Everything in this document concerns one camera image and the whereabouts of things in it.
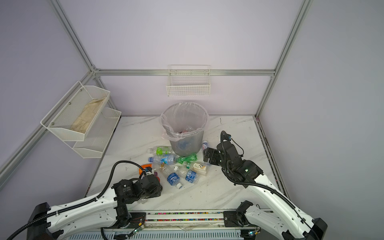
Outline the tall clear purple-label bottle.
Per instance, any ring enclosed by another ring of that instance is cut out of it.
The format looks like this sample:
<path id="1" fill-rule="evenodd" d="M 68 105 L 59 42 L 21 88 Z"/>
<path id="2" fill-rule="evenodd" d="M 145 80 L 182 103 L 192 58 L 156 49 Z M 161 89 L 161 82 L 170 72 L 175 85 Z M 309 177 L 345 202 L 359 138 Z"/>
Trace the tall clear purple-label bottle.
<path id="1" fill-rule="evenodd" d="M 202 151 L 204 152 L 208 147 L 209 147 L 208 142 L 204 140 L 204 141 L 202 142 Z"/>

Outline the white crane label bottle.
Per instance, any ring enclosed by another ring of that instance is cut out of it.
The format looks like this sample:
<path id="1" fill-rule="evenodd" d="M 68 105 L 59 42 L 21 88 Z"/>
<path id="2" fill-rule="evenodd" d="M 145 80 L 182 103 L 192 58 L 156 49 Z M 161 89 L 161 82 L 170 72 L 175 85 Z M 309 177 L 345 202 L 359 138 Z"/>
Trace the white crane label bottle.
<path id="1" fill-rule="evenodd" d="M 186 162 L 183 166 L 203 176 L 206 176 L 208 173 L 208 166 L 204 163 Z"/>

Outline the clear bottle blue label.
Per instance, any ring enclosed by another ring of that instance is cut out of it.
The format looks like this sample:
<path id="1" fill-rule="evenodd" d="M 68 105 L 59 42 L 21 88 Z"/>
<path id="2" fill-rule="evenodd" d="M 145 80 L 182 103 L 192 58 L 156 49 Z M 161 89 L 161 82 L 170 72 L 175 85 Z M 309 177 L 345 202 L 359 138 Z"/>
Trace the clear bottle blue label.
<path id="1" fill-rule="evenodd" d="M 194 152 L 195 151 L 195 141 L 192 138 L 184 138 L 178 141 L 177 147 L 180 152 Z"/>

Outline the orange label bottle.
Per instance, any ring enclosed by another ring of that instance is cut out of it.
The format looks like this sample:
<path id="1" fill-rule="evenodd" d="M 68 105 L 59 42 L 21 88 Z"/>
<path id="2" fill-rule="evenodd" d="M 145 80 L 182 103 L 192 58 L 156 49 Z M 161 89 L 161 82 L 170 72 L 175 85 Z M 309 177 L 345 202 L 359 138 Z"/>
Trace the orange label bottle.
<path id="1" fill-rule="evenodd" d="M 141 165 L 141 169 L 139 169 L 139 174 L 141 175 L 143 170 L 145 170 L 146 172 L 151 172 L 152 170 L 149 170 L 149 168 L 153 168 L 153 164 L 145 164 L 145 165 Z"/>

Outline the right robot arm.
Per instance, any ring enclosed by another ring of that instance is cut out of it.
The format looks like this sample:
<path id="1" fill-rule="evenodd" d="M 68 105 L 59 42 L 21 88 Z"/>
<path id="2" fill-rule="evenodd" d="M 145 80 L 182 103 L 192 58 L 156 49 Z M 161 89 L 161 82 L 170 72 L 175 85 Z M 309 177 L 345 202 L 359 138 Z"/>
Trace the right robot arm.
<path id="1" fill-rule="evenodd" d="M 321 218 L 313 218 L 293 204 L 254 162 L 244 160 L 239 145 L 232 136 L 221 131 L 216 149 L 207 148 L 204 160 L 219 166 L 225 177 L 235 186 L 252 192 L 273 211 L 258 209 L 244 201 L 236 209 L 236 224 L 240 227 L 258 226 L 279 240 L 322 240 L 328 225 Z"/>

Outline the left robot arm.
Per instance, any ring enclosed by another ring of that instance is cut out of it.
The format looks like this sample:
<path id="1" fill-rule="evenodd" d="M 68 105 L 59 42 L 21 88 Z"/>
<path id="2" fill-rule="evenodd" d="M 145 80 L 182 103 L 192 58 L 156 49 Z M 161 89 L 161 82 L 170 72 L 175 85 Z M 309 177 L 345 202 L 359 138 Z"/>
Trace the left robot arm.
<path id="1" fill-rule="evenodd" d="M 130 213 L 128 206 L 161 196 L 163 187 L 155 175 L 121 180 L 101 197 L 93 195 L 64 205 L 35 207 L 27 228 L 28 240 L 63 240 L 93 229 L 135 228 L 144 223 L 144 213 Z"/>

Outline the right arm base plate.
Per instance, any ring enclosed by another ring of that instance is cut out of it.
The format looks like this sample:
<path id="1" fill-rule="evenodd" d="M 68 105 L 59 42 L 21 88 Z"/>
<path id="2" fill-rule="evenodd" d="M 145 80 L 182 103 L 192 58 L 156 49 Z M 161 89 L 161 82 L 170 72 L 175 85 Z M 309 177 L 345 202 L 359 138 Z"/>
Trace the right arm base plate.
<path id="1" fill-rule="evenodd" d="M 257 227 L 258 225 L 251 224 L 246 216 L 245 213 L 247 212 L 247 209 L 254 204 L 249 201 L 241 202 L 241 204 L 233 211 L 224 211 L 224 224 L 225 227 Z"/>

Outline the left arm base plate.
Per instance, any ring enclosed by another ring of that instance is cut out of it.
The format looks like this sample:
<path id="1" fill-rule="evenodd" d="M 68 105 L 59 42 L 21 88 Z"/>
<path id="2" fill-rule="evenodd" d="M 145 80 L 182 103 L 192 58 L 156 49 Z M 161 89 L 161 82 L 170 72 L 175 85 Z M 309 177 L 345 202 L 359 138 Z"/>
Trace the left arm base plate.
<path id="1" fill-rule="evenodd" d="M 139 224 L 144 224 L 147 213 L 145 212 L 128 212 L 120 214 L 116 217 L 117 221 L 107 229 L 135 229 Z"/>

